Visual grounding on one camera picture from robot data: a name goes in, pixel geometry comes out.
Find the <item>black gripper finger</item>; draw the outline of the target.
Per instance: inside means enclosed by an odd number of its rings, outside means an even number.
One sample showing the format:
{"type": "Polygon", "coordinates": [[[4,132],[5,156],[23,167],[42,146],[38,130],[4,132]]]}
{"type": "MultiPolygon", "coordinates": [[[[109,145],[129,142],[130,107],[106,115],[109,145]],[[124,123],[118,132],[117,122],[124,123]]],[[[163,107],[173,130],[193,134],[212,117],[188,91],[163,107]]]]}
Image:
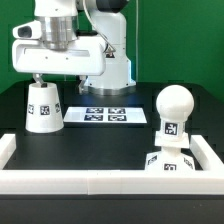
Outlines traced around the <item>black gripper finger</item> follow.
{"type": "Polygon", "coordinates": [[[36,83],[39,83],[42,88],[46,88],[47,87],[47,83],[43,81],[41,74],[35,73],[33,75],[33,79],[35,80],[36,83]]]}
{"type": "Polygon", "coordinates": [[[86,82],[87,76],[79,76],[79,86],[78,86],[78,90],[79,90],[79,94],[83,94],[84,93],[84,84],[86,82]]]}

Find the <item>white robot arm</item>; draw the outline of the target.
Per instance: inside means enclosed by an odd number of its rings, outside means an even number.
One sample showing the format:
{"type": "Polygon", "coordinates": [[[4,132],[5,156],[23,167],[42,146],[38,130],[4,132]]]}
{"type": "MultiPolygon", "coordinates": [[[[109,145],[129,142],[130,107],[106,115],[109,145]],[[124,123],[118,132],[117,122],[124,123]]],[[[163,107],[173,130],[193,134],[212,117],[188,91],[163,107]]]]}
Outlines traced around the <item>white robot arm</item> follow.
{"type": "Polygon", "coordinates": [[[79,89],[121,95],[135,89],[126,55],[129,0],[35,0],[32,22],[13,29],[13,67],[31,73],[75,75],[79,89]]]}

